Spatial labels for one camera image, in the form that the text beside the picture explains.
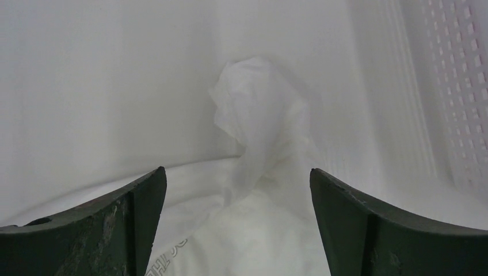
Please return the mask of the white printed t-shirt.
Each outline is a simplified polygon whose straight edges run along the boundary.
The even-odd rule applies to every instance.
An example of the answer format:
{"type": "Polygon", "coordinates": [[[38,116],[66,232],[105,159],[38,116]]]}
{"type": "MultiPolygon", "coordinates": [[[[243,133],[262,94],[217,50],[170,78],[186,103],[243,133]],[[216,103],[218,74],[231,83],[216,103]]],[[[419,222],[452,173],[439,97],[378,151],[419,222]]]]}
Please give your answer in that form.
{"type": "Polygon", "coordinates": [[[163,167],[144,275],[331,275],[310,172],[429,219],[487,231],[487,200],[434,158],[414,70],[315,89],[275,59],[149,81],[119,68],[1,69],[1,228],[23,226],[163,167]]]}

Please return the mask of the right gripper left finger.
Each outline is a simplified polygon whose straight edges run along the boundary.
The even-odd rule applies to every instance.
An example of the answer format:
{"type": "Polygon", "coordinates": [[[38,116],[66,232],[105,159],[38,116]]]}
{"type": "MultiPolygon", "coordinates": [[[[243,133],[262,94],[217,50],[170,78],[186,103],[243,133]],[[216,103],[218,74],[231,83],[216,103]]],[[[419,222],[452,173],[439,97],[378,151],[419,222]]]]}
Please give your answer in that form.
{"type": "Polygon", "coordinates": [[[1,228],[2,275],[144,275],[167,188],[163,167],[108,194],[1,228]]]}

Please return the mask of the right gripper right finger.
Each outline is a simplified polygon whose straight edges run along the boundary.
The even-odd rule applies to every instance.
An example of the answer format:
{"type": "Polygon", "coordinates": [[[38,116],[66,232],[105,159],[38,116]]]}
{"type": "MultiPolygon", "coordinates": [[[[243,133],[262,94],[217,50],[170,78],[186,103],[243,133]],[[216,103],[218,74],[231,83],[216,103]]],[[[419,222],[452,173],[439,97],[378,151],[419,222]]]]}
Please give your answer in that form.
{"type": "Polygon", "coordinates": [[[310,172],[331,275],[486,275],[487,231],[423,217],[310,172]]]}

